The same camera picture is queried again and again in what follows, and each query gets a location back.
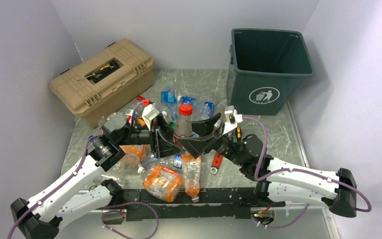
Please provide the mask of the red cap cola bottle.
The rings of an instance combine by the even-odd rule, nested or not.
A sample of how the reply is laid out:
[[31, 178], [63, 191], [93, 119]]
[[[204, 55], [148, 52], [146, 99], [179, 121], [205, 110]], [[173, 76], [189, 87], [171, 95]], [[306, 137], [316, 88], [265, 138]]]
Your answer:
[[178, 119], [176, 121], [173, 140], [176, 144], [181, 145], [178, 141], [180, 137], [192, 136], [192, 122], [191, 116], [193, 107], [188, 104], [181, 104], [178, 108]]

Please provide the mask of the crushed clear blue label bottle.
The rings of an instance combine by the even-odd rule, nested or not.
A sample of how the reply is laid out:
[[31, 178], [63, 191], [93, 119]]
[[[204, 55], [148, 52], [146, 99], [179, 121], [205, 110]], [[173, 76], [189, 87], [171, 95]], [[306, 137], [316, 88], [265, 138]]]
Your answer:
[[177, 154], [159, 158], [151, 153], [141, 159], [140, 163], [138, 164], [137, 172], [139, 174], [144, 174], [146, 171], [155, 166], [164, 166], [171, 170], [179, 170], [182, 168], [181, 156]]

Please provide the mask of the tall orange label bottle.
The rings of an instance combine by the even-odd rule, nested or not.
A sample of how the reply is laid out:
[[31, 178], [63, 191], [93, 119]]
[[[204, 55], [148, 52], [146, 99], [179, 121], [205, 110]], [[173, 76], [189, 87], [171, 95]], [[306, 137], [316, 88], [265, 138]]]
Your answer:
[[193, 203], [199, 202], [201, 157], [194, 158], [186, 153], [181, 155], [185, 191]]

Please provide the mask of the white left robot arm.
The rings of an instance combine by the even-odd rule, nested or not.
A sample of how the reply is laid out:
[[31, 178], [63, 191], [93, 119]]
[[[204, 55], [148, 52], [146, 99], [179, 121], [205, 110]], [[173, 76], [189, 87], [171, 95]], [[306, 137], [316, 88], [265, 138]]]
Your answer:
[[134, 127], [125, 118], [107, 121], [100, 134], [88, 138], [80, 159], [60, 178], [29, 199], [12, 202], [14, 224], [8, 238], [19, 230], [27, 239], [53, 239], [63, 227], [92, 210], [118, 211], [128, 205], [123, 188], [112, 179], [88, 193], [80, 194], [80, 190], [125, 157], [124, 145], [150, 145], [158, 156], [178, 153], [173, 133], [162, 115], [152, 117], [143, 127]]

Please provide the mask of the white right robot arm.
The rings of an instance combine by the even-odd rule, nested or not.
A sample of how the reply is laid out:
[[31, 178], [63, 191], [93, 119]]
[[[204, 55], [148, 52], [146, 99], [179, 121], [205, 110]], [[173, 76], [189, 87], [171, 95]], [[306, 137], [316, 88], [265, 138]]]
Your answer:
[[354, 218], [357, 207], [357, 184], [352, 172], [346, 168], [338, 171], [323, 171], [285, 162], [267, 154], [267, 141], [256, 135], [244, 138], [228, 134], [236, 131], [242, 121], [240, 115], [228, 115], [226, 123], [216, 130], [210, 119], [193, 123], [193, 130], [204, 128], [205, 135], [179, 137], [177, 142], [193, 157], [216, 151], [239, 167], [249, 180], [257, 183], [254, 200], [261, 207], [269, 203], [292, 201], [328, 208], [330, 212], [347, 218]]

